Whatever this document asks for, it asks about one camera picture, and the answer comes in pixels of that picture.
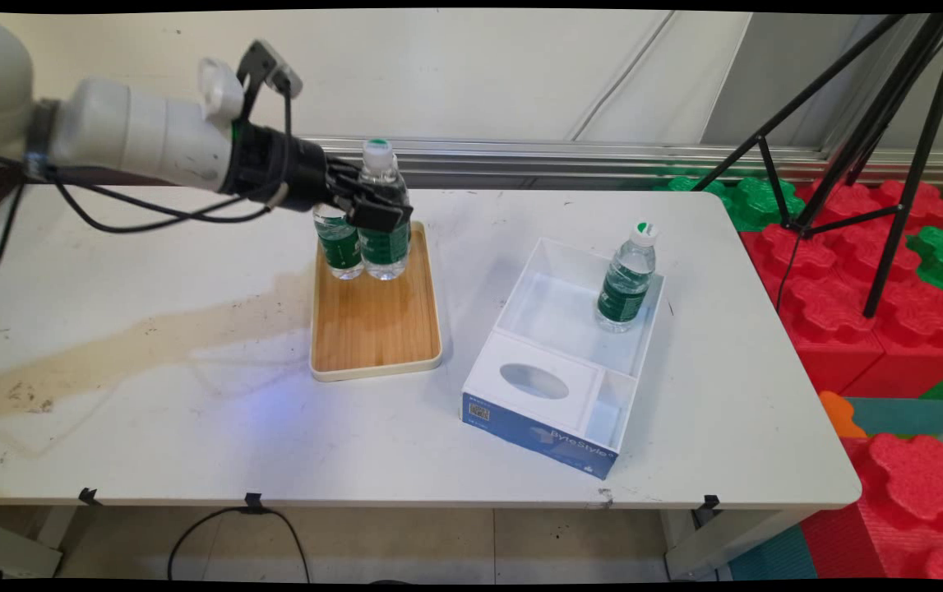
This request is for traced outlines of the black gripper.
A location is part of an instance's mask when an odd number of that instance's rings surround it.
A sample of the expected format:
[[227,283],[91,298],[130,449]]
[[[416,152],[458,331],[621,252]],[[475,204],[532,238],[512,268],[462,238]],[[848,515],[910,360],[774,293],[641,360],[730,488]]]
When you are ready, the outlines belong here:
[[381,233],[395,232],[414,213],[406,188],[362,184],[358,166],[251,123],[232,124],[231,194],[297,212],[329,203],[356,229]]

